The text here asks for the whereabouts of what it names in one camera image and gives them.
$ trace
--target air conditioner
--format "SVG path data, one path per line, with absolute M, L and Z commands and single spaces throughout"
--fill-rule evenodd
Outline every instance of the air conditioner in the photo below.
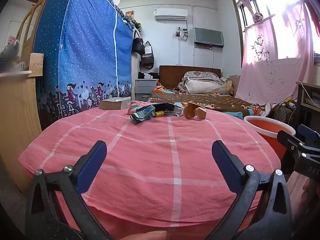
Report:
M 186 21 L 188 11 L 185 9 L 159 8 L 153 11 L 156 20 L 178 20 Z

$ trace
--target nightstand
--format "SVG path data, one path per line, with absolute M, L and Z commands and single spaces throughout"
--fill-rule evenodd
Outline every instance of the nightstand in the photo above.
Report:
M 158 79 L 136 79 L 136 86 L 134 92 L 136 100 L 142 101 L 142 96 L 150 95 L 155 89 Z

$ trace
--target orange bucket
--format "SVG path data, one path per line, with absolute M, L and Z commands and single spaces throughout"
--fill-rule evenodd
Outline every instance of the orange bucket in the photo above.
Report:
M 285 132 L 296 135 L 296 131 L 289 125 L 261 116 L 246 116 L 244 121 L 250 125 L 255 131 L 258 132 L 275 150 L 279 159 L 281 160 L 284 156 L 286 148 L 280 144 L 277 140 L 278 132 L 284 130 Z

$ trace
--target screw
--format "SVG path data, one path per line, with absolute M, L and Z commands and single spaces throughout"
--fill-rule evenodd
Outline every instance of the screw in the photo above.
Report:
M 276 170 L 276 174 L 278 175 L 278 176 L 281 176 L 282 175 L 282 171 L 281 170 Z
M 35 173 L 37 176 L 41 175 L 42 174 L 42 170 L 36 170 L 36 173 Z
M 247 171 L 250 171 L 250 172 L 253 172 L 253 171 L 254 171 L 254 167 L 253 167 L 252 165 L 247 165 L 247 166 L 245 167 L 245 169 L 246 169 Z
M 65 167 L 63 168 L 63 170 L 64 170 L 65 172 L 70 172 L 70 171 L 72 171 L 72 166 L 71 166 L 71 165 L 65 166 Z

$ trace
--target pillow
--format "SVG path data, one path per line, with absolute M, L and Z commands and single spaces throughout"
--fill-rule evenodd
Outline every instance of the pillow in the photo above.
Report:
M 216 81 L 188 79 L 185 83 L 190 94 L 220 93 L 229 94 L 226 84 Z
M 219 80 L 217 74 L 212 72 L 202 72 L 202 71 L 188 71 L 184 74 L 182 81 L 178 84 L 178 89 L 183 93 L 188 93 L 185 83 L 188 79 L 213 79 Z

